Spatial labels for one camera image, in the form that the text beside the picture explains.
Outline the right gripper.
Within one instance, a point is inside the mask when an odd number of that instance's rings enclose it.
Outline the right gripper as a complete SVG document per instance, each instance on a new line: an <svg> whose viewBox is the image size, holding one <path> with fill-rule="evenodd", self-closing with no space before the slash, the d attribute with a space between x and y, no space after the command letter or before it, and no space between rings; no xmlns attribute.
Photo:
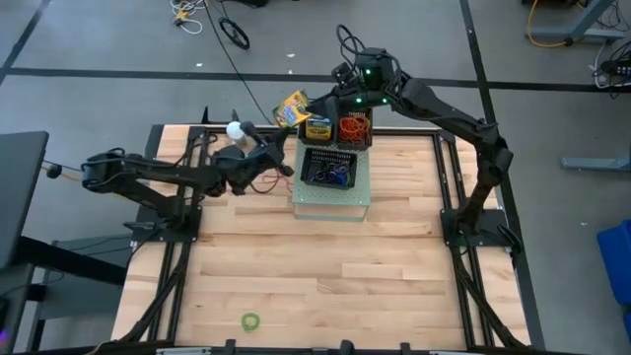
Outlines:
<svg viewBox="0 0 631 355"><path fill-rule="evenodd" d="M308 111L338 121L338 101L344 105L382 106L394 100L401 85L400 63L383 48L367 47L355 52L355 59L346 60L357 76L355 85L340 89L336 85L331 96L309 102Z"/></svg>

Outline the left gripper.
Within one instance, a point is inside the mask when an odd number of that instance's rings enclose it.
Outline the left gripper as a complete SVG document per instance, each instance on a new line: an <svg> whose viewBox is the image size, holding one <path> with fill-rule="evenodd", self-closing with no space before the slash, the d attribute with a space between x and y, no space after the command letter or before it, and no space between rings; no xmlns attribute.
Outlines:
<svg viewBox="0 0 631 355"><path fill-rule="evenodd" d="M243 121L242 128L258 146L245 155L234 144L216 152L216 167L222 170L222 177L231 186L233 193L244 193L245 189L261 174L268 170L290 178L294 170L284 163L285 156L295 151L295 135L290 128L281 128L274 133L261 135L250 121Z"/></svg>

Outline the black slotted plastic basket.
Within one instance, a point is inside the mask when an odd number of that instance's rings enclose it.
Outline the black slotted plastic basket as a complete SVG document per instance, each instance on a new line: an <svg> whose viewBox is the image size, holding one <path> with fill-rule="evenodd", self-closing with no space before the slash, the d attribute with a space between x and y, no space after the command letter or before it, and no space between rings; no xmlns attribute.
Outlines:
<svg viewBox="0 0 631 355"><path fill-rule="evenodd" d="M302 123L300 123L299 125L299 139L305 143L305 144L310 144L310 145L322 145L322 146L328 146L331 145L335 142L335 138L336 138L336 128L338 126L338 121L330 121L332 123L332 133L331 133L331 138L328 141L322 141L322 140L311 140L308 139L305 135L305 128L306 128L306 120L303 121Z"/></svg>
<svg viewBox="0 0 631 355"><path fill-rule="evenodd" d="M373 143L373 111L349 112L338 121L336 144L341 149L364 151Z"/></svg>
<svg viewBox="0 0 631 355"><path fill-rule="evenodd" d="M307 185L334 188L341 190L348 190L350 188L341 187L339 184L325 184L313 181L313 175L322 169L323 165L340 165L341 163L348 163L350 170L354 175L354 185L357 171L357 155L350 152L332 151L317 148L307 148L303 163L300 180Z"/></svg>

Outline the dark grey desk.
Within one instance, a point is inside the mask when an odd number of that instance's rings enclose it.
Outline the dark grey desk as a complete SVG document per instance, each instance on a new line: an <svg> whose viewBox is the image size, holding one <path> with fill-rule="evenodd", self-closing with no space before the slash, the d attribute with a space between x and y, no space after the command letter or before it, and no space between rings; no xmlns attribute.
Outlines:
<svg viewBox="0 0 631 355"><path fill-rule="evenodd" d="M45 131L0 134L0 269L12 263L48 137Z"/></svg>

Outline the white light bulb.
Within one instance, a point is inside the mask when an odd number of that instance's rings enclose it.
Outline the white light bulb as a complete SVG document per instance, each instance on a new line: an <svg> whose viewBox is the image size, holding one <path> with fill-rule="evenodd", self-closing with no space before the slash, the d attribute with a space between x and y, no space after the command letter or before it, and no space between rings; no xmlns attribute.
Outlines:
<svg viewBox="0 0 631 355"><path fill-rule="evenodd" d="M239 121L231 121L226 127L226 134L246 156L258 146L258 143L245 132Z"/></svg>

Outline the sage green perforated metal shelf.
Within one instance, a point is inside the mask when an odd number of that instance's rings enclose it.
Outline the sage green perforated metal shelf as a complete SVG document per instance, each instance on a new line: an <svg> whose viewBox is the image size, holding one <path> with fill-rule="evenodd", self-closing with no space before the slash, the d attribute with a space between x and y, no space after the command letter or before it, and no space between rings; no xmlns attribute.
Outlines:
<svg viewBox="0 0 631 355"><path fill-rule="evenodd" d="M350 152L357 155L355 185L348 190L307 185L300 180L307 148ZM315 146L298 142L295 158L296 177L292 203L294 215L301 220L362 222L371 206L370 155L367 151L345 151L334 146Z"/></svg>

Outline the grey metal table leg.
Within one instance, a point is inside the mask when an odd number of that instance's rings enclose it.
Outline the grey metal table leg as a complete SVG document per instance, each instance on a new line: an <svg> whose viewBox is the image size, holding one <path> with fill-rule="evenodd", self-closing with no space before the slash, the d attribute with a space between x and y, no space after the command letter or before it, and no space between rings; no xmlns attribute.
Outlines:
<svg viewBox="0 0 631 355"><path fill-rule="evenodd" d="M615 0L590 0L590 4L580 14L578 19L569 27L534 27L532 17L538 1L535 1L530 9L526 25L526 36L529 39L555 38L558 43L545 43L544 46L569 46L568 39L602 39L604 42L614 42L625 37L625 33L614 29L596 29L594 24L600 16L613 4Z"/></svg>

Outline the grey metal floor bar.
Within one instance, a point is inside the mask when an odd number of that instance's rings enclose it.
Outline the grey metal floor bar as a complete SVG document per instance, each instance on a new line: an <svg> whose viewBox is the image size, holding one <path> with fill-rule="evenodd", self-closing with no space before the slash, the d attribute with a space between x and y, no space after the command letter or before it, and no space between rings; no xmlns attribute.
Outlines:
<svg viewBox="0 0 631 355"><path fill-rule="evenodd" d="M618 158L562 158L566 170L631 173L631 161Z"/></svg>

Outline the blue plastic bin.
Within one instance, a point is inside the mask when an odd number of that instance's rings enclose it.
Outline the blue plastic bin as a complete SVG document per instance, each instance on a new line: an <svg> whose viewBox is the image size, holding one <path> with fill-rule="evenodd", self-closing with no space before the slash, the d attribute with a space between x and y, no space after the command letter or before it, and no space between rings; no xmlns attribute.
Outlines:
<svg viewBox="0 0 631 355"><path fill-rule="evenodd" d="M631 341L631 219L597 233L597 243L623 323Z"/></svg>

